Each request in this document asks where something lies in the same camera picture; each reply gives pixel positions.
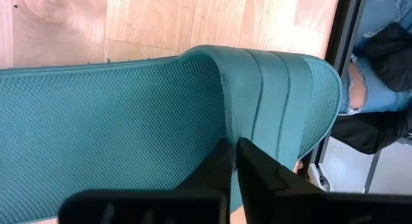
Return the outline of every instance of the seam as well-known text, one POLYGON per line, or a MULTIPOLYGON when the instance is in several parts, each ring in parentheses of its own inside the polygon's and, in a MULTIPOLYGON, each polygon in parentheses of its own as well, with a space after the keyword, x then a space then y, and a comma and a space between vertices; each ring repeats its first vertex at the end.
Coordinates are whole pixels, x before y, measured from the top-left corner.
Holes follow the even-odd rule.
POLYGON ((281 119, 281 124, 280 124, 280 126, 279 126, 279 131, 278 131, 278 134, 277 134, 277 136, 278 136, 278 138, 277 138, 277 143, 276 143, 276 159, 279 159, 279 144, 280 144, 280 142, 281 142, 281 139, 282 139, 282 127, 283 127, 283 122, 285 121, 285 113, 286 113, 286 110, 288 109, 288 106, 289 106, 289 98, 290 98, 290 73, 289 73, 289 66, 288 66, 288 64, 286 64, 286 62, 285 62, 285 60, 283 60, 283 58, 282 57, 280 57, 278 54, 276 54, 276 53, 274 53, 274 52, 271 52, 271 53, 273 53, 274 55, 276 55, 277 57, 279 57, 279 59, 283 62, 283 64, 285 65, 285 67, 286 67, 286 70, 287 70, 287 72, 288 72, 288 95, 286 96, 286 101, 285 101, 285 106, 283 107, 283 112, 282 112, 282 119, 281 119))
POLYGON ((250 135, 250 139, 253 142, 254 139, 254 133, 255 133, 255 127, 256 127, 256 121, 258 119, 258 113, 259 113, 259 107, 262 99, 262 93, 263 93, 263 76, 262 76, 262 68, 259 64, 259 62, 256 60, 255 56, 253 53, 250 52, 250 50, 243 49, 245 52, 247 52, 256 62, 258 68, 259 68, 259 75, 260 75, 260 89, 259 89, 259 99, 257 100, 257 105, 256 105, 256 112, 255 112, 255 117, 253 120, 253 126, 252 126, 252 133, 250 135))
POLYGON ((74 66, 48 66, 38 68, 22 68, 0 71, 0 78, 12 77, 38 77, 48 75, 78 74, 78 73, 98 73, 103 71, 129 70, 131 68, 142 68, 157 65, 166 65, 178 62, 178 56, 162 57, 159 59, 146 59, 116 63, 98 63, 89 65, 74 66))

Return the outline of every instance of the ripped jeans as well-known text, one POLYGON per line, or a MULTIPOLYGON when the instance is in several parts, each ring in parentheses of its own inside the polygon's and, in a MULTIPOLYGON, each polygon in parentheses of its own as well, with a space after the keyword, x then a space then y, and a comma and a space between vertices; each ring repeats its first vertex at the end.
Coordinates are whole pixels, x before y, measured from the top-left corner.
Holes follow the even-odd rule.
POLYGON ((363 77, 366 86, 366 98, 363 107, 350 106, 350 93, 353 85, 351 73, 348 70, 342 80, 342 100, 339 109, 340 115, 354 115, 357 113, 402 111, 412 104, 412 91, 395 93, 390 90, 375 74, 368 59, 352 57, 351 60, 363 77))

